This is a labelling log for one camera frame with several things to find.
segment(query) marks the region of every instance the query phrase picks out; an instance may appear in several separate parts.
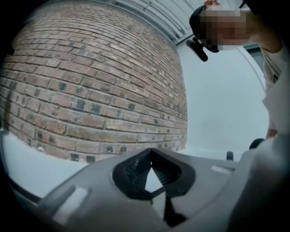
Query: white wall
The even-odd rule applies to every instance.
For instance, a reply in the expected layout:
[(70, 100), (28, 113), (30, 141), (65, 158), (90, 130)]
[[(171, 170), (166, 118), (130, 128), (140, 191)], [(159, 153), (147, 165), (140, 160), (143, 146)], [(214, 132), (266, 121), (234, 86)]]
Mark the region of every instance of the white wall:
[(267, 132), (263, 73), (242, 47), (219, 53), (204, 50), (207, 62), (201, 61), (186, 41), (178, 45), (188, 103), (184, 153), (224, 158), (231, 150), (241, 155)]
[(86, 163), (58, 159), (29, 147), (11, 133), (2, 135), (8, 175), (32, 194), (44, 197)]

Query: white sleeve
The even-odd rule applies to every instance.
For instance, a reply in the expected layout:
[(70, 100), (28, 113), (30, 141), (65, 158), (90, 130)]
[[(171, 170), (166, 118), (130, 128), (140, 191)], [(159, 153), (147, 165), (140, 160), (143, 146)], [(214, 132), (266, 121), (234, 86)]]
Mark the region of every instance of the white sleeve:
[[(274, 84), (272, 84), (272, 83), (270, 83), (269, 81), (266, 80), (266, 84), (265, 84), (265, 86), (266, 86), (266, 89), (265, 89), (266, 94), (271, 90), (273, 85)], [(270, 114), (269, 114), (269, 129), (277, 130)]]

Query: black strap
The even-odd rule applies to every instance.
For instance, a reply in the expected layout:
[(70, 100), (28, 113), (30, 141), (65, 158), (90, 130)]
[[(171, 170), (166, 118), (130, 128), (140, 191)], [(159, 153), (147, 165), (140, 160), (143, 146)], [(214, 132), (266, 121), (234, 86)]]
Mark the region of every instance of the black strap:
[(243, 3), (240, 5), (240, 7), (239, 8), (242, 8), (244, 5), (246, 4), (246, 2), (245, 1), (243, 1)]

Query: shirt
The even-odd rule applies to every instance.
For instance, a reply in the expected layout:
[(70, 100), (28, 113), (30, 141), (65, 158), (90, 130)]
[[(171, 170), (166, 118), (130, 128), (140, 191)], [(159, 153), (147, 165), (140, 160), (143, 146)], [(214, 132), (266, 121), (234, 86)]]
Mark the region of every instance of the shirt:
[[(270, 53), (261, 48), (264, 56), (264, 78), (266, 81), (266, 94), (279, 79), (282, 72), (285, 70), (289, 60), (289, 53), (286, 45), (282, 42), (282, 49), (277, 53)], [(275, 124), (269, 114), (269, 128), (276, 130)]]

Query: brick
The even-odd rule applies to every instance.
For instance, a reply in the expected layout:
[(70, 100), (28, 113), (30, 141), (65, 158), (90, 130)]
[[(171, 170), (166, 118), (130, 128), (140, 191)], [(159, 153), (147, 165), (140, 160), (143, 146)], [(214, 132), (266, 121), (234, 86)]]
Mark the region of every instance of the brick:
[(117, 56), (120, 56), (120, 57), (122, 57), (124, 59), (127, 57), (127, 54), (125, 54), (125, 53), (123, 53), (121, 51), (118, 51), (116, 49), (112, 49), (112, 53), (115, 54), (115, 55), (117, 55)]
[(63, 94), (56, 93), (54, 94), (52, 101), (57, 105), (70, 107), (72, 105), (73, 98)]
[(91, 87), (92, 86), (92, 82), (93, 82), (93, 79), (92, 78), (90, 78), (90, 77), (84, 77), (82, 79), (81, 85), (83, 85), (85, 87)]
[(103, 40), (103, 39), (100, 39), (100, 38), (96, 38), (96, 39), (94, 39), (94, 41), (96, 41), (100, 44), (104, 44), (104, 45), (108, 45), (110, 43), (110, 42)]
[(60, 137), (54, 134), (47, 133), (43, 130), (36, 130), (36, 139), (42, 141), (44, 143), (59, 147), (65, 148), (68, 150), (76, 149), (76, 142), (74, 140), (66, 139), (64, 137)]
[(74, 36), (74, 37), (79, 37), (79, 38), (83, 38), (83, 39), (94, 39), (94, 37), (89, 36), (91, 33), (84, 33), (83, 30), (79, 31), (78, 33), (75, 32), (71, 32), (68, 35)]
[(119, 97), (124, 97), (126, 94), (125, 90), (122, 90), (118, 87), (115, 87), (115, 86), (112, 86), (112, 85), (109, 85), (100, 81), (96, 81), (96, 80), (93, 80), (89, 87), (92, 87), (102, 92), (110, 93), (112, 95), (116, 95)]
[(83, 114), (80, 119), (80, 124), (95, 128), (103, 128), (105, 119), (95, 115)]
[(81, 30), (81, 31), (79, 31), (79, 33), (81, 33), (81, 34), (86, 34), (86, 35), (91, 35), (92, 34), (92, 32), (91, 31), (85, 31), (85, 30)]
[(61, 91), (61, 92), (65, 92), (65, 93), (69, 93), (69, 94), (72, 94), (72, 95), (76, 95), (77, 86), (69, 84), (69, 83), (66, 83), (66, 82), (61, 82), (59, 84), (58, 90)]
[(91, 52), (91, 53), (95, 53), (95, 54), (99, 54), (102, 50), (90, 45), (87, 45), (83, 50)]
[(164, 135), (138, 135), (138, 142), (163, 142)]
[(151, 94), (150, 98), (151, 98), (151, 100), (153, 100), (153, 101), (155, 101), (155, 102), (157, 102), (159, 104), (161, 104), (161, 102), (162, 102), (161, 98), (156, 96), (156, 95), (154, 95), (154, 94)]
[(84, 40), (82, 41), (82, 43), (83, 43), (83, 44), (87, 44), (87, 45), (91, 45), (91, 46), (96, 47), (96, 48), (100, 48), (100, 49), (102, 49), (102, 50), (106, 50), (106, 51), (108, 51), (108, 52), (111, 51), (111, 48), (110, 48), (110, 47), (108, 47), (108, 46), (106, 46), (106, 45), (103, 45), (103, 44), (101, 44), (101, 43), (97, 43), (97, 42), (91, 41), (91, 40), (84, 39)]
[(152, 86), (146, 85), (145, 89), (148, 90), (149, 92), (159, 96), (159, 97), (162, 97), (163, 99), (166, 99), (166, 96), (160, 90), (158, 90)]
[(96, 75), (96, 70), (93, 70), (91, 68), (88, 68), (86, 66), (80, 65), (80, 64), (75, 64), (75, 63), (70, 63), (66, 61), (62, 61), (59, 65), (59, 68), (81, 73), (90, 77), (94, 77)]
[(52, 155), (54, 157), (57, 157), (57, 158), (60, 158), (60, 159), (63, 159), (63, 160), (67, 160), (68, 159), (67, 152), (64, 151), (63, 149), (60, 149), (60, 148), (57, 148), (57, 147), (54, 147), (54, 146), (51, 146), (51, 145), (48, 145), (48, 144), (45, 144), (45, 143), (41, 143), (41, 142), (37, 142), (36, 146), (37, 147), (39, 147), (39, 146), (43, 147), (46, 154)]
[(47, 119), (46, 129), (58, 134), (64, 134), (66, 130), (66, 124), (56, 120)]
[(146, 70), (147, 72), (151, 73), (152, 74), (152, 69), (150, 69), (148, 66), (140, 63), (139, 61), (137, 61), (136, 59), (132, 59), (132, 58), (128, 58), (127, 59), (128, 61), (132, 62), (133, 64), (136, 64), (138, 65), (140, 68)]
[(134, 58), (134, 59), (137, 58), (137, 56), (136, 56), (135, 54), (133, 54), (132, 52), (127, 51), (127, 50), (124, 49), (124, 48), (121, 48), (121, 47), (118, 46), (118, 45), (110, 44), (109, 46), (110, 46), (111, 48), (114, 48), (114, 49), (120, 51), (120, 52), (125, 53), (125, 54), (128, 55), (128, 56), (131, 56), (131, 57)]
[(57, 45), (53, 45), (53, 44), (40, 44), (37, 46), (37, 49), (42, 49), (42, 50), (50, 50), (50, 51), (54, 51), (57, 50)]
[(47, 59), (39, 57), (28, 57), (28, 59), (26, 60), (26, 63), (33, 63), (38, 65), (45, 65), (46, 62)]
[(148, 133), (148, 134), (158, 134), (158, 127), (146, 125), (146, 133)]
[(115, 38), (114, 35), (111, 35), (111, 34), (106, 33), (106, 32), (104, 32), (102, 35), (104, 35), (104, 36), (106, 36), (106, 37), (109, 37), (109, 38), (111, 38), (111, 39), (114, 39), (114, 38)]
[(21, 106), (26, 106), (27, 97), (16, 92), (11, 92), (10, 100)]
[(140, 132), (145, 133), (145, 127), (143, 125), (117, 121), (113, 119), (107, 119), (106, 128), (117, 131), (132, 131), (132, 132)]
[(122, 81), (122, 80), (118, 80), (117, 83), (116, 83), (117, 86), (121, 87), (121, 88), (124, 88), (124, 89), (127, 89), (131, 92), (134, 92), (134, 93), (137, 93), (139, 95), (142, 95), (144, 97), (150, 97), (150, 93), (136, 85), (133, 85), (129, 82), (125, 82), (125, 81)]
[(130, 111), (123, 111), (122, 112), (122, 119), (126, 120), (126, 121), (139, 122), (140, 121), (140, 114), (130, 112)]
[(144, 100), (144, 105), (145, 105), (145, 106), (149, 106), (149, 107), (151, 107), (151, 108), (154, 108), (154, 109), (156, 109), (156, 110), (160, 109), (160, 105), (159, 105), (159, 104), (157, 104), (156, 102), (151, 101), (151, 100), (149, 100), (149, 99), (145, 99), (145, 100)]
[(41, 102), (36, 100), (35, 98), (29, 97), (27, 99), (26, 107), (29, 108), (30, 110), (34, 111), (34, 112), (38, 112), (39, 111), (39, 107), (40, 107), (40, 103)]
[(160, 119), (153, 118), (147, 115), (141, 115), (141, 119), (140, 119), (140, 122), (146, 123), (146, 124), (152, 124), (152, 125), (158, 125), (159, 121)]
[(24, 63), (16, 63), (13, 66), (14, 70), (23, 71), (23, 72), (26, 72), (26, 73), (33, 73), (36, 68), (37, 68), (37, 66), (35, 66), (35, 65), (24, 64)]
[(95, 130), (91, 128), (85, 128), (80, 126), (67, 126), (68, 136), (83, 138), (92, 141), (102, 141), (102, 142), (116, 142), (117, 133), (106, 132), (103, 130)]
[(23, 126), (21, 127), (21, 131), (30, 138), (34, 139), (35, 127), (32, 126), (31, 124), (24, 122)]
[(76, 151), (98, 154), (100, 151), (100, 144), (96, 142), (77, 141)]
[(173, 135), (166, 135), (164, 138), (165, 141), (172, 141), (173, 139), (174, 139)]
[(47, 51), (41, 51), (41, 50), (39, 50), (39, 51), (36, 51), (34, 53), (34, 55), (35, 56), (39, 56), (39, 57), (44, 57), (46, 55), (46, 53), (47, 53)]
[(95, 54), (93, 52), (85, 51), (85, 50), (80, 50), (80, 49), (77, 49), (77, 48), (74, 48), (71, 51), (71, 53), (75, 54), (75, 55), (78, 55), (78, 56), (87, 57), (87, 58), (90, 58), (90, 59), (93, 59), (93, 60), (96, 60), (96, 61), (99, 61), (99, 62), (104, 62), (105, 59), (106, 59), (105, 57), (103, 57), (101, 55)]
[(46, 87), (49, 82), (49, 78), (30, 75), (26, 73), (19, 73), (17, 79), (22, 82), (33, 84), (40, 87)]
[(59, 28), (60, 31), (70, 31), (70, 32), (79, 32), (78, 29), (72, 29), (72, 28)]
[(62, 40), (67, 40), (69, 38), (69, 36), (66, 36), (66, 35), (62, 35), (60, 33), (58, 33), (57, 35), (49, 35), (48, 36), (49, 39), (62, 39)]
[(45, 128), (46, 118), (24, 108), (20, 109), (19, 117), (38, 127)]
[(137, 79), (135, 77), (130, 77), (130, 82), (134, 85), (140, 86), (141, 88), (145, 88), (145, 86), (147, 86), (147, 84), (144, 81)]
[(56, 68), (59, 65), (60, 61), (56, 59), (48, 59), (46, 62), (46, 66)]
[(73, 61), (74, 63), (78, 63), (78, 64), (82, 64), (85, 66), (90, 66), (92, 64), (92, 60), (83, 58), (83, 57), (77, 57), (75, 58), (75, 60)]
[(114, 67), (114, 68), (117, 68), (117, 69), (120, 69), (121, 71), (125, 72), (125, 73), (130, 73), (131, 72), (131, 69), (117, 61), (114, 61), (114, 60), (110, 60), (110, 59), (106, 59), (104, 64), (107, 64), (111, 67)]
[(130, 151), (135, 151), (135, 150), (141, 150), (142, 145), (116, 145), (116, 153), (125, 153), (125, 152), (130, 152)]
[(19, 66), (17, 66), (16, 68), (14, 68), (14, 65), (13, 63), (3, 63), (2, 64), (2, 69), (18, 69)]
[(166, 127), (159, 127), (158, 133), (159, 134), (174, 134), (175, 133), (175, 129), (166, 128)]
[(61, 82), (57, 80), (50, 80), (48, 89), (58, 90), (60, 83)]
[(60, 34), (60, 35), (68, 35), (69, 32), (68, 31), (60, 31), (58, 34)]
[(131, 103), (130, 101), (127, 101), (127, 100), (124, 100), (124, 99), (115, 98), (115, 97), (111, 98), (110, 105), (111, 106), (117, 106), (117, 107), (124, 108), (124, 109), (130, 109), (130, 110), (134, 110), (134, 108), (135, 108), (135, 104), (134, 103)]
[(63, 52), (48, 52), (46, 57), (56, 58), (60, 60), (67, 60), (67, 61), (73, 61), (76, 58), (76, 56), (74, 55), (63, 53)]
[(94, 40), (96, 40), (96, 42), (98, 42), (99, 39), (103, 39), (103, 40), (108, 41), (110, 43), (118, 44), (118, 41), (115, 41), (114, 39), (111, 39), (111, 38), (104, 36), (104, 35), (95, 34), (95, 33), (92, 33), (90, 35), (96, 37), (96, 39), (94, 39)]
[(112, 144), (101, 144), (100, 153), (103, 153), (103, 154), (116, 153), (115, 152), (115, 145), (112, 145)]
[(150, 109), (149, 112), (148, 112), (148, 115), (159, 118), (160, 117), (160, 112), (156, 111), (156, 110), (153, 110), (153, 109)]
[(132, 92), (127, 92), (125, 98), (130, 100), (130, 101), (137, 102), (140, 104), (143, 104), (143, 100), (144, 100), (143, 97), (140, 97), (139, 95), (134, 94)]
[(119, 133), (118, 142), (121, 143), (136, 143), (137, 134), (122, 134)]
[(14, 104), (12, 102), (5, 102), (5, 108), (10, 113), (12, 113), (13, 115), (15, 115), (16, 117), (18, 116), (20, 107), (17, 104)]
[(106, 74), (104, 72), (98, 72), (95, 78), (99, 79), (101, 81), (111, 83), (111, 84), (115, 84), (117, 82), (116, 77), (113, 77), (113, 76)]
[(73, 42), (77, 42), (77, 43), (79, 43), (79, 42), (81, 42), (83, 39), (82, 38), (78, 38), (78, 37), (70, 37), (69, 39), (68, 39), (69, 41), (73, 41)]
[(121, 110), (113, 107), (102, 107), (100, 115), (110, 117), (110, 118), (120, 118)]
[(126, 73), (124, 73), (122, 71), (119, 71), (118, 69), (113, 68), (111, 66), (108, 66), (108, 65), (105, 65), (105, 64), (102, 64), (102, 63), (94, 62), (91, 67), (95, 68), (95, 69), (98, 69), (100, 71), (104, 71), (106, 73), (115, 75), (115, 76), (117, 76), (119, 78), (122, 78), (124, 80), (129, 80), (129, 75), (128, 74), (126, 74)]
[(27, 57), (21, 57), (21, 56), (8, 56), (4, 58), (4, 62), (25, 63), (26, 60), (27, 60)]
[(61, 79), (64, 72), (57, 70), (57, 69), (53, 69), (53, 68), (48, 68), (48, 67), (38, 67), (35, 71), (36, 74), (40, 74), (40, 75), (44, 75), (44, 76), (48, 76), (48, 77), (54, 77), (57, 79)]
[(112, 60), (115, 60), (115, 61), (117, 61), (117, 62), (119, 62), (121, 64), (124, 64), (124, 65), (126, 65), (126, 66), (128, 66), (130, 68), (133, 68), (133, 64), (132, 63), (128, 62), (124, 58), (119, 57), (119, 56), (117, 56), (117, 55), (115, 55), (113, 53), (110, 53), (110, 52), (102, 52), (102, 55), (105, 56), (105, 57), (108, 57), (108, 58), (110, 58)]
[(77, 74), (72, 73), (72, 72), (66, 72), (63, 76), (63, 80), (79, 84), (82, 81), (82, 76), (77, 75)]
[(109, 104), (111, 97), (109, 95), (105, 95), (103, 93), (90, 90), (87, 98), (95, 102)]
[(15, 71), (5, 71), (7, 74), (5, 77), (8, 77), (10, 79), (13, 79), (13, 80), (16, 80), (17, 79), (17, 76), (19, 74), (19, 72), (15, 72)]
[(145, 143), (142, 146), (142, 149), (147, 149), (147, 148), (157, 148), (158, 143)]
[(130, 74), (132, 76), (134, 76), (134, 77), (136, 77), (136, 78), (148, 83), (149, 85), (152, 85), (152, 81), (149, 78), (147, 78), (145, 75), (143, 75), (142, 73), (132, 69), (130, 71)]
[(74, 95), (76, 95), (78, 97), (86, 98), (88, 92), (89, 92), (88, 89), (78, 86), (78, 87), (76, 87)]
[(101, 34), (102, 33), (101, 31), (96, 30), (96, 29), (93, 29), (93, 28), (90, 28), (90, 27), (79, 27), (79, 29), (85, 30), (85, 31), (89, 31), (89, 32), (98, 33), (98, 34)]
[(31, 146), (33, 139), (29, 136), (27, 136), (25, 133), (22, 133), (20, 131), (17, 131), (16, 136), (23, 141), (24, 143), (26, 143), (28, 146)]
[(18, 129), (19, 131), (23, 128), (23, 121), (19, 118), (13, 116), (12, 114), (6, 113), (6, 115), (3, 117), (5, 118), (5, 121), (12, 125), (15, 129)]
[(124, 48), (124, 49), (126, 49), (127, 51), (131, 51), (131, 50), (132, 50), (132, 49), (131, 49), (132, 46), (129, 47), (129, 46), (123, 44), (123, 43), (118, 43), (118, 46), (119, 46), (120, 48)]

